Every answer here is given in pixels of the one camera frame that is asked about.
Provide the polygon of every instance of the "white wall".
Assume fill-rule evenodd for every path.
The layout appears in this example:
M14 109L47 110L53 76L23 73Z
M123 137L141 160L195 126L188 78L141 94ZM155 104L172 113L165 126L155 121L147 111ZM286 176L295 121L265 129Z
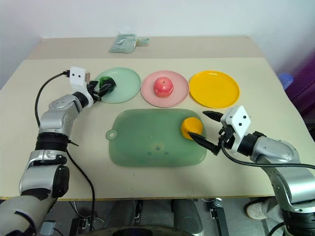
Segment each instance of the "white wall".
M0 0L0 17L2 83L41 37L248 35L276 72L315 49L314 0Z

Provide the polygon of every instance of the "person's shoe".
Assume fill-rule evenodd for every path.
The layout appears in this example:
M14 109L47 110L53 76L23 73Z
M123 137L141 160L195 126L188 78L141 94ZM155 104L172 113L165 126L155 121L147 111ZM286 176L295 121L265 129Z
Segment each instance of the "person's shoe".
M266 219L264 212L262 211L263 202L251 202L246 204L244 207L246 215L253 220L263 220Z

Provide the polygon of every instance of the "yellow plate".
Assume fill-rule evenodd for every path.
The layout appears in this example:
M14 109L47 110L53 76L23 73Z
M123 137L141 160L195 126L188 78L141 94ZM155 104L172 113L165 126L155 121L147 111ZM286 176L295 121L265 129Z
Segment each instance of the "yellow plate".
M238 84L228 75L206 70L195 74L189 82L190 94L201 105L224 108L233 105L240 97Z

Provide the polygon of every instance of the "pink plate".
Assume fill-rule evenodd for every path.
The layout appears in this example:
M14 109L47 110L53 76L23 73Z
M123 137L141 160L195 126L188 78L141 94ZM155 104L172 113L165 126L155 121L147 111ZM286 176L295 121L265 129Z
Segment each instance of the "pink plate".
M169 97L160 98L153 91L153 84L159 77L169 78L174 86L174 90ZM141 93L147 102L157 107L174 107L180 104L189 94L189 84L187 80L180 74L169 71L160 70L148 75L141 86Z

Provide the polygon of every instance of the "person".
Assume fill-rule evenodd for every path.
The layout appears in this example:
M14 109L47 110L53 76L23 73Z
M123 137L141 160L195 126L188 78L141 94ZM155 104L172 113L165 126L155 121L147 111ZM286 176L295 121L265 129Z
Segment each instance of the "person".
M267 199L258 199L249 202L244 206L245 214L253 220L272 219L277 222L283 222L281 208L276 197Z

